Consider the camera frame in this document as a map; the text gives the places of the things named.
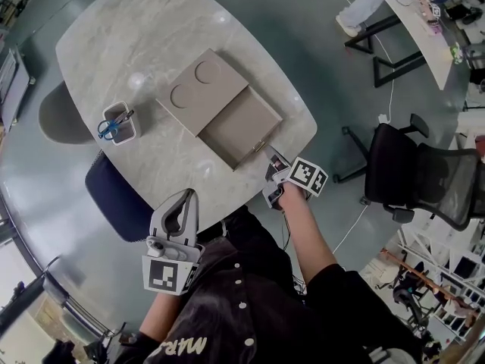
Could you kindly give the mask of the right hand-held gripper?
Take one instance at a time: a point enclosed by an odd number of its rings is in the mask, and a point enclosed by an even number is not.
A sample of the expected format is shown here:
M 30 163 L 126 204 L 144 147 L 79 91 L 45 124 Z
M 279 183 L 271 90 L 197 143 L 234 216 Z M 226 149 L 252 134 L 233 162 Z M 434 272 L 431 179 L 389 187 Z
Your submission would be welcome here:
M 291 164 L 273 146 L 266 146 L 265 153 L 270 164 L 265 175 L 267 185 L 262 190 L 262 195 L 270 208 L 280 208 L 278 200 L 284 193 L 285 183 L 291 183 L 300 188 L 306 200 L 313 196 L 320 196 L 328 179 L 327 173 L 322 168 L 300 157 Z M 283 164 L 280 169 L 271 164 L 273 158 L 279 159 Z

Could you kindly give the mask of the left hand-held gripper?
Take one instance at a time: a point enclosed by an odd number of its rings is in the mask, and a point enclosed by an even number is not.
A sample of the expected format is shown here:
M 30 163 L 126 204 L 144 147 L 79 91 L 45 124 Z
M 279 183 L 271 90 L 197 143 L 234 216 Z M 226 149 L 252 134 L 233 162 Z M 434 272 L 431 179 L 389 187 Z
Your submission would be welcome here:
M 146 290 L 170 295 L 189 290 L 205 251 L 196 244 L 198 230 L 199 198 L 194 189 L 175 193 L 153 212 L 151 236 L 146 239 L 148 252 L 142 257 Z M 171 241 L 184 241 L 185 245 Z

